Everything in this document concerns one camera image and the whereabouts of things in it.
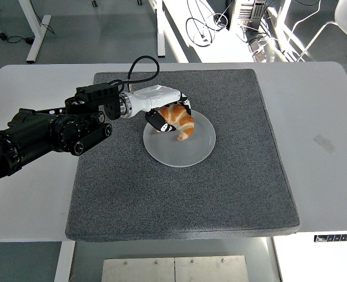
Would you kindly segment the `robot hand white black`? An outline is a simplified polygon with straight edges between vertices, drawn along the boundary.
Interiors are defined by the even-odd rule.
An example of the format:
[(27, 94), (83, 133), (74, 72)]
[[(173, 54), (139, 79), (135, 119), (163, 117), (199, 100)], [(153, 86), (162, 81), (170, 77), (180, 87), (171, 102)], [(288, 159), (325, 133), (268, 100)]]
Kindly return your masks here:
[(179, 90), (167, 86), (155, 85), (133, 91), (132, 84), (129, 83), (127, 91), (122, 92), (120, 98), (122, 118), (134, 117), (140, 111), (146, 112), (146, 120), (159, 132), (175, 131), (176, 127), (172, 122), (164, 121), (157, 108), (178, 104), (191, 115), (188, 97)]

